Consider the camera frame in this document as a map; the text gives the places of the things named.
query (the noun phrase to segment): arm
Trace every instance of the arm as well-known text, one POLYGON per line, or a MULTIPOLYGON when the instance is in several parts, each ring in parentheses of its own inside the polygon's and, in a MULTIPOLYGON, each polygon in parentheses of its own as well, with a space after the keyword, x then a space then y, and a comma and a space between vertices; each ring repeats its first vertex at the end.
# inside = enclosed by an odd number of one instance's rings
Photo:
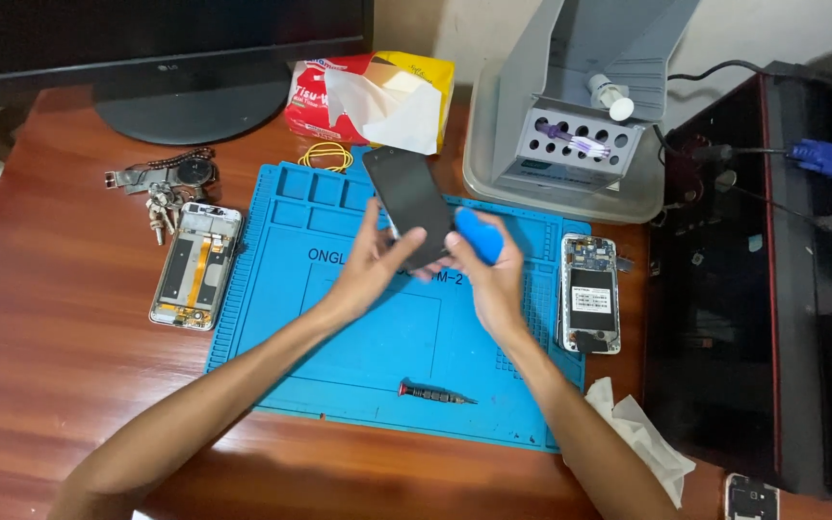
POLYGON ((425 240, 410 230, 387 251, 369 202, 342 274, 314 308, 262 344, 159 401, 124 425, 64 481, 51 520, 131 518, 143 498, 182 467, 320 341, 353 321, 425 240))
POLYGON ((455 258, 454 267, 470 278, 481 324, 522 375, 564 461, 595 508, 607 520, 679 518, 650 469, 567 382, 528 332, 520 312, 522 253, 501 220, 478 217, 503 235, 505 244, 494 266, 484 265, 457 233, 449 233, 445 245, 455 258))

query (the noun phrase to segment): smartphone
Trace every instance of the smartphone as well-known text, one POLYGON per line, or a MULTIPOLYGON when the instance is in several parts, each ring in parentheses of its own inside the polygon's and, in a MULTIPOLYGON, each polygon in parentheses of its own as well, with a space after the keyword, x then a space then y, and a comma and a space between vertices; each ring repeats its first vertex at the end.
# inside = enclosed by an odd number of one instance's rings
POLYGON ((198 203, 182 207, 150 321, 196 330, 214 328, 242 221, 235 209, 198 203))
POLYGON ((615 242, 567 233, 560 243, 557 341, 567 351, 621 350, 615 242))
POLYGON ((364 154, 362 162, 387 211, 394 238, 417 227, 426 231, 425 242, 403 266, 418 269, 446 256, 445 235, 455 229, 454 222, 426 164, 426 156, 382 146, 364 154))
POLYGON ((727 520, 779 520, 779 489, 731 473, 724 482, 727 520))

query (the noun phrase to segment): screwdriver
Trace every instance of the screwdriver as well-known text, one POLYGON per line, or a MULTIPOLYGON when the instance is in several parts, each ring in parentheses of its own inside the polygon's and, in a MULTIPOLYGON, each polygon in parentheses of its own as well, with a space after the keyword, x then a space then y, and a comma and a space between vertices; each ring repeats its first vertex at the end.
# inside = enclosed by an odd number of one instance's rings
POLYGON ((440 403, 477 404, 477 401, 468 399, 452 391, 408 386, 404 381, 400 381, 400 388, 397 390, 397 395, 402 396, 404 394, 411 395, 413 397, 421 397, 430 401, 438 401, 440 403))

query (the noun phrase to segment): monitor stand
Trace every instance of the monitor stand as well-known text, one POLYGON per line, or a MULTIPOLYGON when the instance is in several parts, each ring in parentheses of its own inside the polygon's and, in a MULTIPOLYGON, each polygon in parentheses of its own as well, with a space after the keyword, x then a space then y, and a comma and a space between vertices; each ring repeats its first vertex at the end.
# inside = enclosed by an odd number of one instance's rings
POLYGON ((184 74, 97 83, 95 111, 112 129, 147 143, 215 143, 278 115, 287 101, 287 65, 256 63, 184 74))

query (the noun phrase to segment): tissue pack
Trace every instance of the tissue pack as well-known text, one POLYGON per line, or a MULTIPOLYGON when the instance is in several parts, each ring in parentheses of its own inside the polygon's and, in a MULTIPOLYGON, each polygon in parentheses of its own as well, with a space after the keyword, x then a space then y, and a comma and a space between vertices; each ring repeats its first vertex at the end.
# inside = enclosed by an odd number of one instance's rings
POLYGON ((432 155, 442 148, 454 77, 450 61, 394 51, 299 61, 285 118, 299 135, 432 155))

